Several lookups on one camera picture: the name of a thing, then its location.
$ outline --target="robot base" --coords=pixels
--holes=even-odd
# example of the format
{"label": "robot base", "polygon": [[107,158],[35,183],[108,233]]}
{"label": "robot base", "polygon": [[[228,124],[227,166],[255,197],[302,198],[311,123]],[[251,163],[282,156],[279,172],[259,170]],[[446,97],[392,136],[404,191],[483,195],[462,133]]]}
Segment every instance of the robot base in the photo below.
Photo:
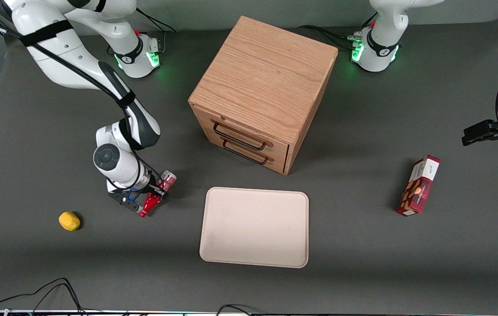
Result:
{"label": "robot base", "polygon": [[157,38],[151,38],[140,34],[139,39],[143,41],[143,50],[132,64],[121,61],[116,55],[118,67],[131,78],[143,78],[150,74],[161,62],[159,53],[159,42]]}
{"label": "robot base", "polygon": [[[364,28],[361,31],[355,32],[355,36],[361,36],[361,38],[365,38],[368,32],[371,30],[370,27]],[[359,64],[364,70],[368,72],[381,72],[385,70],[391,64],[393,60],[395,60],[395,54],[399,46],[393,50],[393,52],[389,52],[387,56],[379,57],[375,50],[373,50],[367,43],[364,41],[360,42],[357,47],[352,51],[351,60],[356,64]]]}

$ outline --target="green led light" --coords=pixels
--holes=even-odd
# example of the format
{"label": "green led light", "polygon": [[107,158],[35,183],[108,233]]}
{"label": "green led light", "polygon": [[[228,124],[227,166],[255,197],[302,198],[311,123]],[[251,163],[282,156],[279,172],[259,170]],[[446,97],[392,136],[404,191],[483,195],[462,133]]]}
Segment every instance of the green led light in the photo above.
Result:
{"label": "green led light", "polygon": [[391,61],[395,60],[395,56],[397,55],[397,50],[399,50],[399,45],[395,47],[395,52],[393,52],[393,57],[391,57]]}
{"label": "green led light", "polygon": [[360,57],[362,56],[362,52],[364,51],[364,44],[360,44],[355,48],[355,50],[356,51],[352,54],[352,60],[358,62],[360,60]]}
{"label": "green led light", "polygon": [[118,60],[116,54],[114,54],[114,58],[116,58],[116,62],[118,63],[118,68],[122,69],[122,64],[120,64],[120,60]]}
{"label": "green led light", "polygon": [[153,68],[159,66],[159,54],[145,52],[145,55],[149,59],[149,62],[151,63],[151,65],[153,66]]}

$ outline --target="red box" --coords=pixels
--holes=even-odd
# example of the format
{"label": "red box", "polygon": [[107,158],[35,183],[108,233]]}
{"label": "red box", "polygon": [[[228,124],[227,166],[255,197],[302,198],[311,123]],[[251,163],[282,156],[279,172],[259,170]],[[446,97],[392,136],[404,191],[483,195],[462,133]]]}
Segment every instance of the red box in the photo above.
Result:
{"label": "red box", "polygon": [[415,163],[397,213],[411,216],[423,211],[439,165],[440,160],[430,155]]}

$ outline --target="wood grain top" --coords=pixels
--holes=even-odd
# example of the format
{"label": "wood grain top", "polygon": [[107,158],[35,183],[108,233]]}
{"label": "wood grain top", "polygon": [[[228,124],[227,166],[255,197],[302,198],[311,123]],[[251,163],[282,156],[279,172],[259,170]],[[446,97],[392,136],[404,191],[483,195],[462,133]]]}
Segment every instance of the wood grain top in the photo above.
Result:
{"label": "wood grain top", "polygon": [[241,16],[189,102],[292,143],[337,53],[335,47]]}

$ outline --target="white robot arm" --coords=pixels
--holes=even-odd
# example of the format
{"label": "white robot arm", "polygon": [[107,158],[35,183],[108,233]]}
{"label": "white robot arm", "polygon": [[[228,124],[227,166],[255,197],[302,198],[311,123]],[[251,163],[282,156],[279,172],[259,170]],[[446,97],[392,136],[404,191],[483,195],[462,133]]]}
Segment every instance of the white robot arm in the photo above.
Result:
{"label": "white robot arm", "polygon": [[[158,61],[158,44],[156,39],[136,34],[122,19],[135,10],[135,0],[4,0],[4,8],[10,10],[13,24],[22,34],[20,40],[50,80],[68,88],[104,90],[123,110],[124,119],[96,133],[93,162],[107,178],[109,195],[138,214],[144,211],[135,202],[139,194],[165,196],[163,178],[153,176],[154,170],[135,153],[156,144],[159,125],[114,69],[86,50],[67,21],[70,18],[99,32],[115,51],[124,72],[139,78],[158,66],[153,58],[155,55]],[[109,18],[116,20],[104,22]],[[96,84],[40,52],[34,44],[77,67]]]}
{"label": "white robot arm", "polygon": [[355,33],[362,41],[353,52],[353,62],[369,72],[385,70],[395,59],[399,39],[409,25],[405,10],[442,2],[444,0],[369,0],[378,17],[373,28],[366,26]]}

